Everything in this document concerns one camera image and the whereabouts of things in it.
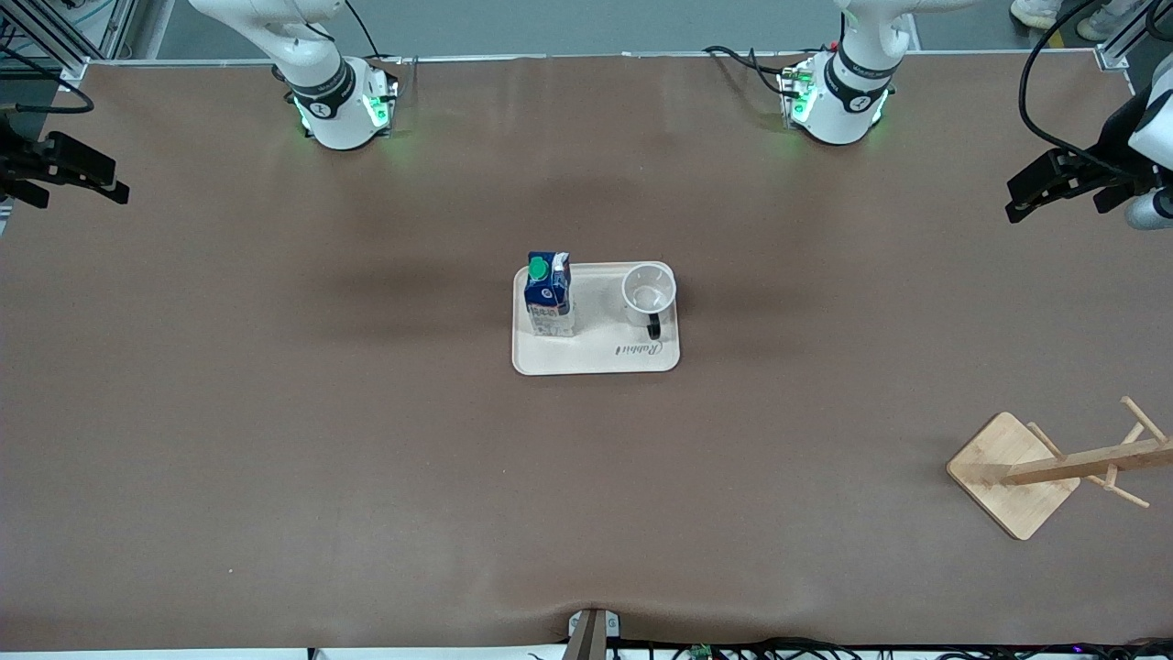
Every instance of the blue milk carton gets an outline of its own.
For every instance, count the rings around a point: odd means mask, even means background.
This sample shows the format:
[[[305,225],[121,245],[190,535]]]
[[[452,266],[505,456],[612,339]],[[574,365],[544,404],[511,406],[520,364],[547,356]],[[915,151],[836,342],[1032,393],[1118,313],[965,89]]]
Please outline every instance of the blue milk carton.
[[[530,252],[526,308],[541,338],[574,338],[575,308],[570,300],[570,252]]]

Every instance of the green cap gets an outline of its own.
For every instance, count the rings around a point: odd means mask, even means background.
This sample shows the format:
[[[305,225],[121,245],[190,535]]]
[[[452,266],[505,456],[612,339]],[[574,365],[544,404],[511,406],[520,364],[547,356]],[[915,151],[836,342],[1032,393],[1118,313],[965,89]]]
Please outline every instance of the green cap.
[[[530,279],[545,279],[545,275],[550,272],[550,265],[545,263],[542,257],[534,257],[529,259],[529,278]]]

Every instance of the sneaker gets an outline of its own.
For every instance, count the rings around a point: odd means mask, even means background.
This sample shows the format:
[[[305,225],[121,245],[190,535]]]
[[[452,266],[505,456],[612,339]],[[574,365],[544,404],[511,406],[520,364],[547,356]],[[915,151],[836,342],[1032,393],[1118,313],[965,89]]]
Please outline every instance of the sneaker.
[[[1015,0],[1010,4],[1010,14],[1026,27],[1051,29],[1062,5],[1063,0]]]
[[[1100,7],[1094,14],[1079,21],[1076,32],[1087,41],[1107,41],[1120,30],[1144,0],[1114,0]]]

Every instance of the white mug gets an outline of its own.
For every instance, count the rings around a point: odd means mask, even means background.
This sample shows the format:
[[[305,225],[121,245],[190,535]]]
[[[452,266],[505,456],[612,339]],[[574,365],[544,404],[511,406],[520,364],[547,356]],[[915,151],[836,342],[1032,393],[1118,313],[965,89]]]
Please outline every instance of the white mug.
[[[676,301],[676,275],[659,263],[642,263],[623,275],[623,308],[632,324],[659,340],[660,314]]]

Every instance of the person's foot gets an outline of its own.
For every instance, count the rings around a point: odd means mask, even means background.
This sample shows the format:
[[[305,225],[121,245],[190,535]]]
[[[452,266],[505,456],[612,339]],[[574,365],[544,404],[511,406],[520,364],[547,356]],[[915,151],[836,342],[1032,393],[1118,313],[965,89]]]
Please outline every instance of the person's foot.
[[[1026,27],[1051,29],[1060,5],[1063,0],[1015,0],[1010,4],[1010,14]]]
[[[1143,2],[1108,2],[1094,14],[1079,21],[1076,32],[1087,41],[1106,41],[1132,18],[1133,11]]]

